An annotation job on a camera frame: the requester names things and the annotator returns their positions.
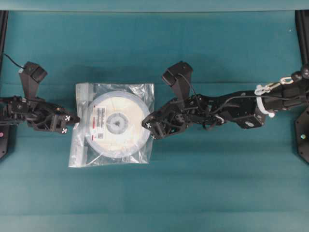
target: plastic bag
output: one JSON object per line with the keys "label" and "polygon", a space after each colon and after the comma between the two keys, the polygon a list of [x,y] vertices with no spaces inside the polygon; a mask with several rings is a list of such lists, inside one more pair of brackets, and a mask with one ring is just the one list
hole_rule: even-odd
{"label": "plastic bag", "polygon": [[69,167],[149,163],[153,139],[141,121],[154,100],[153,84],[77,84],[81,121],[73,128]]}

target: teal table surface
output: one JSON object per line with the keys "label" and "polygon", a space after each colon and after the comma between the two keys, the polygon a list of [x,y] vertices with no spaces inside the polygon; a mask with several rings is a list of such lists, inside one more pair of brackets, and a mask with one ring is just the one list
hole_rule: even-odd
{"label": "teal table surface", "polygon": [[[5,52],[48,72],[38,96],[75,109],[80,82],[155,83],[155,108],[173,97],[161,74],[180,60],[197,92],[219,96],[277,81],[301,67],[293,11],[234,13],[10,12]],[[23,95],[3,60],[0,95]],[[226,124],[154,141],[148,165],[68,168],[71,133],[11,130],[0,161],[0,231],[305,232],[309,165],[293,120]]]}

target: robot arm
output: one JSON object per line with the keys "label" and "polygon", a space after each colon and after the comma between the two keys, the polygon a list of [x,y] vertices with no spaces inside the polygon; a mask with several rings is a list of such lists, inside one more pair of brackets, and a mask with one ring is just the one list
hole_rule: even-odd
{"label": "robot arm", "polygon": [[243,129],[257,128],[264,125],[267,115],[273,117],[277,111],[308,105],[308,65],[276,83],[220,97],[196,94],[191,86],[192,71],[188,63],[181,61],[163,74],[163,81],[172,88],[176,98],[142,121],[154,139],[184,132],[193,123],[206,130],[227,122],[237,123]]}
{"label": "robot arm", "polygon": [[67,125],[80,121],[62,106],[36,97],[47,72],[38,64],[27,62],[19,71],[25,97],[0,98],[0,158],[7,152],[9,127],[26,121],[35,131],[66,134]]}

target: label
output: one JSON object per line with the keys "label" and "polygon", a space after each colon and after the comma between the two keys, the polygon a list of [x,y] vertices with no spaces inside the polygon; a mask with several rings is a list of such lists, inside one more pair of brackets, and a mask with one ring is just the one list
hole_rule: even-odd
{"label": "label", "polygon": [[105,106],[94,106],[92,114],[92,140],[104,140],[105,136]]}

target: wire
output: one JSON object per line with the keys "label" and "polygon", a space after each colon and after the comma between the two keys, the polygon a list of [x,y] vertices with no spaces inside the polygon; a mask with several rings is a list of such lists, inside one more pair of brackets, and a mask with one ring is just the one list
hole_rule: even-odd
{"label": "wire", "polygon": [[258,97],[261,97],[261,98],[273,98],[273,99],[278,99],[278,100],[284,100],[284,101],[289,101],[289,100],[295,100],[295,99],[298,99],[299,97],[294,97],[294,98],[280,98],[280,97],[273,97],[273,96],[234,96],[234,97],[231,97],[231,98],[228,98],[219,108],[217,108],[215,111],[213,112],[210,112],[211,115],[219,112],[220,110],[222,110],[225,105],[232,99],[236,99],[236,98],[258,98]]}
{"label": "wire", "polygon": [[17,67],[21,68],[21,69],[25,69],[23,66],[17,64],[9,55],[2,53],[2,56],[6,56],[14,65],[16,65]]}
{"label": "wire", "polygon": [[195,92],[195,89],[193,88],[193,86],[191,85],[191,83],[187,80],[187,78],[185,78],[184,75],[182,75],[181,73],[178,73],[178,75],[182,76],[184,78],[184,80],[186,81],[186,83],[189,85],[189,87],[192,89],[195,99],[197,100],[197,105],[198,105],[198,109],[202,110],[203,112],[205,112],[205,110],[202,109],[200,103],[199,103],[199,99],[197,97],[197,93]]}
{"label": "wire", "polygon": [[[185,78],[184,75],[182,75],[181,73],[178,73],[178,75],[182,76],[184,78],[184,80],[186,81],[186,83],[189,85],[189,87],[192,89],[193,93],[194,93],[194,96],[197,100],[197,105],[198,105],[198,108],[200,110],[202,110],[203,112],[205,112],[205,110],[202,109],[202,107],[200,106],[200,103],[199,103],[199,99],[197,97],[197,93],[195,92],[195,89],[193,88],[193,86],[191,85],[191,83],[187,80],[187,78]],[[219,108],[217,108],[215,111],[213,112],[210,112],[210,114],[215,114],[217,112],[219,112],[220,110],[222,110],[224,107],[239,107],[238,105],[228,105],[226,106],[226,104],[232,100],[232,99],[236,99],[236,98],[257,98],[257,97],[261,97],[261,98],[273,98],[273,99],[278,99],[278,100],[284,100],[284,101],[289,101],[289,100],[295,100],[295,99],[298,99],[299,97],[294,97],[294,98],[280,98],[280,97],[273,97],[273,96],[235,96],[235,97],[231,97],[229,99],[227,99]]]}

